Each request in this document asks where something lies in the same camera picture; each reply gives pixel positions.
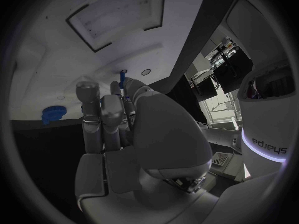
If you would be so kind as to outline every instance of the vent grille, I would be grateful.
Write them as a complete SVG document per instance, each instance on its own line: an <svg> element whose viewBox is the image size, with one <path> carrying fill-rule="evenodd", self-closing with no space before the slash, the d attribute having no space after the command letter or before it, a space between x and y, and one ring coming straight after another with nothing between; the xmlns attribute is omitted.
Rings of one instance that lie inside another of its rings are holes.
<svg viewBox="0 0 299 224"><path fill-rule="evenodd" d="M212 163L216 164L218 166L223 166L223 164L225 163L225 161L228 159L228 154L227 153L220 153L217 152L214 154L213 158L212 158Z"/></svg>

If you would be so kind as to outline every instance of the glowing led strip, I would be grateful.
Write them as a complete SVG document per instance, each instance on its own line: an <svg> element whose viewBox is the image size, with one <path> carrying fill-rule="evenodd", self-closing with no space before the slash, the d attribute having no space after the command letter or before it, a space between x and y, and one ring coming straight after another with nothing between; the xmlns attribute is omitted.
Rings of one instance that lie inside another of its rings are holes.
<svg viewBox="0 0 299 224"><path fill-rule="evenodd" d="M253 146L251 146L251 144L246 140L245 138L245 135L244 135L244 129L242 129L242 140L243 142L246 144L246 146L253 152L255 152L256 154L264 157L264 158L267 158L271 161L274 161L274 162L278 162L278 163L283 163L285 161L285 159L279 159L279 158L273 158L273 157L270 157L260 151L258 151L257 149L255 149Z"/></svg>

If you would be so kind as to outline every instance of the black screen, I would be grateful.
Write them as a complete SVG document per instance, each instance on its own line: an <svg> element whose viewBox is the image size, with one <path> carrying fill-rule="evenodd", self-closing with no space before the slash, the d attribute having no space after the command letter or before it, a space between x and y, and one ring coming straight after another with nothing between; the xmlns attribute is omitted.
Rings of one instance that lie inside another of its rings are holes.
<svg viewBox="0 0 299 224"><path fill-rule="evenodd" d="M236 54L231 56L228 60L235 70L236 77L234 77L234 73L229 69L226 62L214 70L214 74L224 93L238 89L244 77L251 72L253 65L252 61L241 49L237 50Z"/></svg>
<svg viewBox="0 0 299 224"><path fill-rule="evenodd" d="M214 84L210 77L197 84L197 87L198 89L193 87L192 90L197 97L198 102L217 95Z"/></svg>

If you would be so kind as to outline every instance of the blue object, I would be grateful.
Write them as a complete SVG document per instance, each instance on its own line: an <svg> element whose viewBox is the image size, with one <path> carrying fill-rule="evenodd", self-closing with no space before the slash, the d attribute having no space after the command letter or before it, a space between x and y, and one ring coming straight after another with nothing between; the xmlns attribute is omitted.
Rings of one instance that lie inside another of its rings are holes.
<svg viewBox="0 0 299 224"><path fill-rule="evenodd" d="M125 80L125 73L123 71L120 72L121 75L121 81L120 81L120 88L123 89L124 88L124 80Z"/></svg>
<svg viewBox="0 0 299 224"><path fill-rule="evenodd" d="M48 125L50 121L61 120L66 114L66 107L64 106L50 106L42 111L41 120L44 125Z"/></svg>

